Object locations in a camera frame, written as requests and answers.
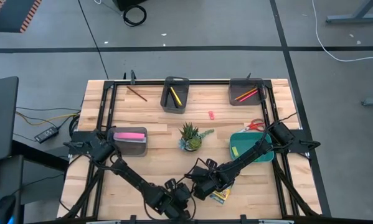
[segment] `wooden table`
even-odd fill
[[[296,110],[288,80],[273,79],[271,81],[279,117],[282,119],[293,114]],[[78,125],[79,131],[92,131],[97,125],[103,82],[103,80],[88,82]],[[124,160],[148,182],[154,182],[157,185],[164,185],[165,181],[171,178],[180,179],[193,166],[197,157],[204,161],[211,158],[219,164],[229,161],[230,135],[242,129],[253,118],[263,118],[260,105],[231,106],[227,85],[191,85],[184,114],[171,114],[163,111],[159,103],[163,86],[136,85],[132,88],[144,96],[148,102],[129,91],[126,86],[119,86],[116,93],[113,125],[145,127],[148,130],[147,155],[124,157]],[[106,99],[103,124],[106,124],[110,91]],[[215,120],[209,119],[208,111],[210,110],[214,112]],[[193,122],[202,132],[211,128],[215,129],[213,134],[203,140],[202,147],[196,152],[185,152],[177,147],[181,137],[179,128],[185,122]],[[292,116],[285,121],[285,124],[290,129],[300,127],[297,116]],[[311,208],[320,213],[318,195],[308,160],[298,154],[289,154],[288,159],[295,188]],[[87,171],[88,159],[86,157],[81,157],[69,167],[62,194],[64,205],[71,207],[77,201],[85,188]],[[189,180],[185,180],[185,183],[191,186]],[[288,192],[285,187],[283,189],[288,213],[291,214]],[[87,215],[92,214],[94,195],[92,192]],[[236,178],[229,198],[223,205],[211,198],[205,201],[196,199],[196,204],[196,219],[239,219],[240,214],[246,214],[247,218],[281,218],[270,162],[252,164],[243,169]],[[191,201],[189,201],[188,209],[191,213],[193,212]],[[166,218],[165,215],[160,217],[149,207],[148,212],[154,218]],[[67,211],[60,207],[58,217],[65,213]],[[98,219],[129,220],[130,215],[136,215],[137,219],[148,219],[143,209],[141,194],[121,177],[106,171]]]

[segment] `red pencil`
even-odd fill
[[[248,98],[250,98],[252,95],[258,93],[258,90],[255,90],[254,92],[248,94],[247,96],[245,96],[243,99],[241,99],[239,102],[243,102],[245,100],[247,100]]]

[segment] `red eraser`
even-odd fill
[[[214,112],[209,111],[210,119],[214,119]]]

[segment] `pencil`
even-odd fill
[[[144,101],[146,101],[146,102],[148,101],[148,100],[145,99],[143,96],[141,96],[139,93],[135,92],[135,90],[131,89],[131,87],[127,86],[127,88],[128,88],[129,90],[131,90],[133,93],[135,93],[138,97],[142,98]]]
[[[173,87],[170,87],[170,89],[171,89],[173,95],[175,96],[175,99],[176,99],[176,101],[178,102],[179,106],[182,106],[182,102],[181,102],[181,100],[179,99],[178,95],[176,94],[174,88],[173,88]]]
[[[252,95],[258,93],[258,90],[255,90],[254,92],[250,93],[249,95],[245,96],[243,99],[239,100],[239,102],[243,102],[245,100],[247,100],[248,98],[250,98]]]
[[[252,89],[252,90],[250,90],[246,93],[241,94],[240,96],[236,97],[235,100],[238,100],[238,99],[242,98],[243,96],[246,96],[246,95],[250,94],[251,92],[254,92],[256,89],[257,88],[254,88],[254,89]]]

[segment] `brown pencil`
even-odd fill
[[[139,93],[135,92],[135,90],[131,89],[131,87],[127,86],[127,88],[128,88],[129,90],[131,90],[133,93],[135,93],[138,97],[142,98],[144,101],[146,101],[146,102],[148,101],[148,100],[145,99],[143,96],[141,96]]]

